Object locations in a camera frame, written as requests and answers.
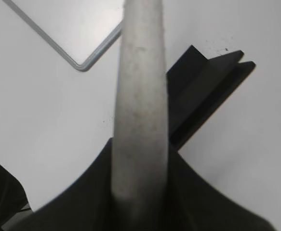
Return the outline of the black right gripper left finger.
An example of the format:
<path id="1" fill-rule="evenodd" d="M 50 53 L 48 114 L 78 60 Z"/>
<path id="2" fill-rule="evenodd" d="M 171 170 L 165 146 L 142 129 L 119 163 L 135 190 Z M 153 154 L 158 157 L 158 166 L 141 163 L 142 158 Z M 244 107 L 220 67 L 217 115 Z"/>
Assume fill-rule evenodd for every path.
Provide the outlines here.
<path id="1" fill-rule="evenodd" d="M 112 139 L 63 193 L 11 227 L 13 231 L 116 231 L 110 192 Z"/>

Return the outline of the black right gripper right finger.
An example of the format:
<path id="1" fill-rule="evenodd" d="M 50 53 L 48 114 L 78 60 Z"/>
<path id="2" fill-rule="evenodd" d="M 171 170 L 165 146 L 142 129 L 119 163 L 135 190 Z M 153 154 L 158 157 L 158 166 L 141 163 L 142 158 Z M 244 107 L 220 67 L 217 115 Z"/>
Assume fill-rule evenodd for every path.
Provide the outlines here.
<path id="1" fill-rule="evenodd" d="M 270 222 L 233 202 L 169 149 L 166 231 L 273 231 Z"/>

